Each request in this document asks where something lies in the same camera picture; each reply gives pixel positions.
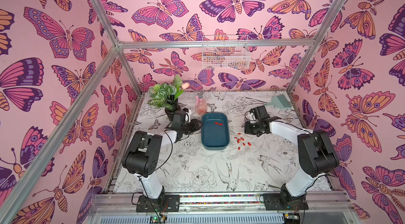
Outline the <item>teal plastic storage box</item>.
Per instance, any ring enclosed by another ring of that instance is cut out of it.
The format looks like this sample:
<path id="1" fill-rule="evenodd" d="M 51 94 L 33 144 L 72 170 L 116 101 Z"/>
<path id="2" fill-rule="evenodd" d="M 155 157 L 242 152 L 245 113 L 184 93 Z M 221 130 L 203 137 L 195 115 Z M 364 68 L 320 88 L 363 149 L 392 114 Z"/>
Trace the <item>teal plastic storage box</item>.
<path id="1" fill-rule="evenodd" d="M 201 128 L 201 143 L 210 151 L 224 150 L 230 143 L 230 130 L 227 116 L 223 113 L 214 112 L 203 115 Z"/>

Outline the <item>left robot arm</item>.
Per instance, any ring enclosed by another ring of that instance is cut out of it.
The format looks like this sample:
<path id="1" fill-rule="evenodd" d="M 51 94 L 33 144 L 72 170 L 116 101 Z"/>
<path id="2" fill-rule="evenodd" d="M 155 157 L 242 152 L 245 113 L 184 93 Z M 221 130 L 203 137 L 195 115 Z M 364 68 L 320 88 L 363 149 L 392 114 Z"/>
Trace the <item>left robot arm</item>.
<path id="1" fill-rule="evenodd" d="M 136 131 L 122 158 L 122 167 L 138 177 L 143 195 L 149 200 L 159 200 L 165 196 L 164 187 L 159 182 L 156 171 L 165 162 L 159 164 L 161 148 L 181 141 L 184 135 L 191 135 L 202 128 L 199 119 L 192 119 L 189 112 L 176 111 L 173 121 L 161 133 Z"/>

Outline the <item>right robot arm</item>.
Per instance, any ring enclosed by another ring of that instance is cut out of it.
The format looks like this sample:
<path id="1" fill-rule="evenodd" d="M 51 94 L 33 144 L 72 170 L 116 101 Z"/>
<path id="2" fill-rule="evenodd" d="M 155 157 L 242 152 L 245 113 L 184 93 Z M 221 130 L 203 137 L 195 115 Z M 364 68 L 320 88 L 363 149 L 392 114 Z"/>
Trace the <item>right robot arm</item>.
<path id="1" fill-rule="evenodd" d="M 300 167 L 290 181 L 282 185 L 280 198 L 298 200 L 306 195 L 315 181 L 339 166 L 339 158 L 327 132 L 306 130 L 279 121 L 246 121 L 244 132 L 250 135 L 276 134 L 297 145 Z"/>

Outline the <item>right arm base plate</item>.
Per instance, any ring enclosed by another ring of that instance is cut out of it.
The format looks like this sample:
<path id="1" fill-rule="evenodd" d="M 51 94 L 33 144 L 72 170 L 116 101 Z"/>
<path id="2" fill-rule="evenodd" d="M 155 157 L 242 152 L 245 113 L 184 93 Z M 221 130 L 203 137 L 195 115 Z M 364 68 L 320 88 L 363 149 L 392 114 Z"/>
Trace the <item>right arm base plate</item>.
<path id="1" fill-rule="evenodd" d="M 292 197 L 285 192 L 265 193 L 262 194 L 262 198 L 266 210 L 295 211 L 309 209 L 305 200 L 305 194 L 299 197 Z"/>

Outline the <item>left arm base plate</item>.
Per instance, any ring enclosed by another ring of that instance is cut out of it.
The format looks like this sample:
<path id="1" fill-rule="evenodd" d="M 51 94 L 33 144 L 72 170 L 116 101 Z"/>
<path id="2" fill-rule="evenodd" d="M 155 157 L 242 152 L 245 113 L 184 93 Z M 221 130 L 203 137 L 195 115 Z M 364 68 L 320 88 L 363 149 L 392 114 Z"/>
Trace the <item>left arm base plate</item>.
<path id="1" fill-rule="evenodd" d="M 180 207 L 180 195 L 165 195 L 159 199 L 149 199 L 140 196 L 137 202 L 136 212 L 178 212 Z"/>

